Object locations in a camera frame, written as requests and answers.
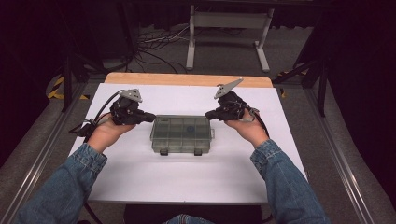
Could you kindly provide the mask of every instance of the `green translucent box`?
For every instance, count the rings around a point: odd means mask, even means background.
[[[152,149],[161,155],[168,153],[208,153],[212,132],[205,116],[157,115],[150,139]]]

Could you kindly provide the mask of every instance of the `hand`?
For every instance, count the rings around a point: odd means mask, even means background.
[[[136,126],[135,124],[116,125],[109,114],[105,115],[102,119],[107,119],[107,121],[96,127],[88,140],[88,145],[99,153],[103,153],[107,147],[117,142],[123,133],[131,131]]]
[[[247,109],[245,109],[245,114],[243,118],[251,118]],[[257,119],[254,119],[251,122],[245,122],[240,120],[226,120],[224,121],[224,123],[236,129],[238,133],[243,138],[248,140],[255,148],[269,139],[267,133]]]

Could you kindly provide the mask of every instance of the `desk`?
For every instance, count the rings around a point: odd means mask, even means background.
[[[125,74],[107,76],[92,100],[87,119],[93,118],[116,91],[140,90],[139,108],[154,114],[203,115],[218,107],[216,85],[239,77]],[[234,89],[260,109],[271,137],[304,174],[276,89],[268,77],[244,77]],[[249,157],[254,148],[222,121],[211,120],[216,136],[208,154],[174,153],[160,156],[151,149],[152,123],[141,123],[108,148],[107,165],[93,186],[89,202],[138,204],[263,204],[264,181]],[[75,151],[83,139],[78,138]]]

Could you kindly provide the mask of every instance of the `denim jacket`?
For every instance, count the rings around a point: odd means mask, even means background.
[[[259,145],[250,159],[265,180],[277,223],[330,223],[304,176],[273,140]],[[21,208],[16,223],[77,223],[106,160],[88,144],[81,145]],[[211,222],[179,215],[167,223]]]

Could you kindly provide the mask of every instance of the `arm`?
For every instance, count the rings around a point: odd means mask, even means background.
[[[304,176],[257,120],[228,120],[226,124],[256,148],[250,159],[265,180],[277,223],[330,223]]]
[[[133,125],[112,120],[96,128],[87,144],[68,157],[19,211],[16,223],[77,223],[79,211],[106,164],[102,153]]]

